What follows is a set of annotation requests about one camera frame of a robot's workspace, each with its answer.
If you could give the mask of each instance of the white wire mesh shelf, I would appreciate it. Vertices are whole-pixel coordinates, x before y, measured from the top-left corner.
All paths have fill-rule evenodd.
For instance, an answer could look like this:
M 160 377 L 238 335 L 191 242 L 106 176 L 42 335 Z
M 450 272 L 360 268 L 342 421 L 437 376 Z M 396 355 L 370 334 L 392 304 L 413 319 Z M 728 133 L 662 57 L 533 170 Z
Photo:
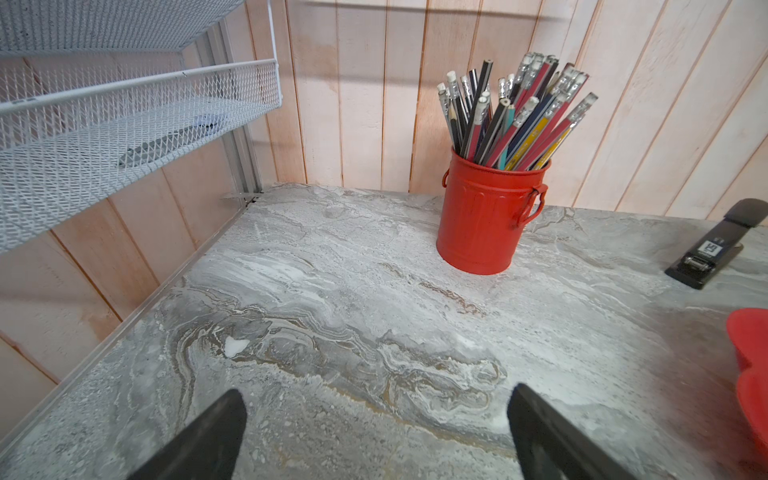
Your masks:
M 281 105 L 274 59 L 0 104 L 0 252 Z
M 180 51 L 243 0 L 3 0 L 0 57 Z

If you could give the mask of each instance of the yellow pencil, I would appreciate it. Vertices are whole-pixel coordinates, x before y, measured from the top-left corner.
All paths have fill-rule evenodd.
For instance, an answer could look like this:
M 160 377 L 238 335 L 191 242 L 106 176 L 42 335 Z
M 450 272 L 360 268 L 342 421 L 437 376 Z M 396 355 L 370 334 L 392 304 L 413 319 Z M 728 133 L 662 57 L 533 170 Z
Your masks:
M 564 131 L 560 135 L 560 137 L 558 137 L 557 140 L 554 141 L 554 143 L 547 149 L 547 151 L 544 152 L 541 158 L 539 158 L 538 161 L 534 164 L 531 170 L 538 170 L 539 168 L 544 168 L 547 162 L 549 162 L 549 159 L 552 157 L 552 155 L 554 155 L 555 151 L 560 147 L 560 145 L 565 141 L 565 139 L 568 138 L 568 135 L 570 135 L 571 132 L 574 130 L 574 128 L 576 128 L 576 125 L 578 125 L 578 122 L 580 122 L 582 118 L 584 118 L 584 115 L 582 115 L 574 123 L 572 123 L 571 126 L 568 127 L 568 129 Z
M 533 145 L 533 143 L 538 138 L 539 134 L 545 129 L 549 121 L 554 117 L 554 114 L 560 110 L 560 107 L 563 106 L 565 101 L 567 100 L 565 94 L 559 94 L 549 105 L 547 110 L 544 112 L 544 115 L 541 117 L 541 120 L 538 121 L 534 129 L 531 131 L 530 134 L 525 138 L 523 143 L 520 145 L 520 147 L 517 149 L 514 155 L 512 155 L 512 158 L 510 159 L 509 163 L 507 164 L 506 170 L 515 170 L 518 164 L 520 163 L 520 160 L 525 156 L 525 153 L 528 151 L 528 149 Z

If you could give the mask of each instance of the stapler label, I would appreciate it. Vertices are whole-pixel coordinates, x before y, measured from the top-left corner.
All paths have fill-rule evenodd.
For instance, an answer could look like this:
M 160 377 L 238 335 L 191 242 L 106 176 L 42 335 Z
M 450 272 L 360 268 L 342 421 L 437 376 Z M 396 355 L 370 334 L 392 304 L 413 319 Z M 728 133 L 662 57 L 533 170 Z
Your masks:
M 702 253 L 707 257 L 717 257 L 717 254 L 720 253 L 722 249 L 723 248 L 717 243 L 705 240 L 704 243 L 699 246 L 697 252 Z

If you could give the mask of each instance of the black pencil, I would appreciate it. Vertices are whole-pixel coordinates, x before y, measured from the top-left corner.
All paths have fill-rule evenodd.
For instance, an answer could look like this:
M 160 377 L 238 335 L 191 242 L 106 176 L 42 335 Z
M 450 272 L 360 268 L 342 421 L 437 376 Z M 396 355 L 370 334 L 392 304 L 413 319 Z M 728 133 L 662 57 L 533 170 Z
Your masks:
M 472 98 L 478 96 L 478 71 L 474 68 L 469 71 L 469 85 L 472 87 Z
M 544 77 L 544 81 L 541 83 L 541 86 L 539 87 L 538 91 L 536 91 L 533 94 L 533 96 L 536 98 L 544 97 L 544 92 L 547 91 L 547 88 L 549 88 L 549 81 L 552 79 L 552 75 L 554 75 L 554 71 L 558 69 L 558 65 L 560 64 L 560 61 L 554 55 L 549 55 L 547 57 L 547 63 L 550 63 L 551 67 L 547 71 L 547 75 Z
M 456 116 L 456 109 L 453 105 L 448 107 L 448 120 L 451 122 L 451 137 L 453 139 L 453 150 L 456 153 L 462 150 L 462 134 L 458 127 L 458 117 Z
M 478 79 L 477 87 L 475 89 L 475 100 L 472 102 L 472 109 L 469 111 L 467 118 L 475 118 L 475 111 L 478 108 L 478 98 L 485 88 L 488 86 L 488 79 L 491 77 L 491 68 L 493 67 L 493 60 L 484 60 L 482 62 L 482 68 L 480 69 L 480 78 Z
M 485 136 L 483 137 L 482 142 L 480 143 L 480 147 L 475 154 L 476 164 L 483 165 L 487 160 L 488 152 L 490 152 L 491 146 L 493 146 L 494 140 L 496 139 L 496 134 L 498 133 L 499 128 L 501 128 L 502 123 L 504 123 L 504 115 L 507 112 L 508 106 L 508 98 L 502 98 L 498 101 L 498 108 L 493 114 L 493 118 L 491 119 L 491 123 L 488 126 L 488 130 L 485 131 Z

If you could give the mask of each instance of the marble countertop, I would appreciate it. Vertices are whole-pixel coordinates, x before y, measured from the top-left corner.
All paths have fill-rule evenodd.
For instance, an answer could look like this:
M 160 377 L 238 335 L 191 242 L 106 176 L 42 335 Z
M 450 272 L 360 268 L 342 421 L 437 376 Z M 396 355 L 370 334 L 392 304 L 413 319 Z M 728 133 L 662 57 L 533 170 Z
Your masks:
M 283 185 L 0 459 L 2 478 L 124 478 L 229 388 L 236 478 L 521 478 L 526 382 L 638 478 L 746 479 L 727 315 L 768 308 L 768 229 L 703 291 L 663 269 L 703 220 L 547 207 L 511 267 L 435 250 L 442 199 Z

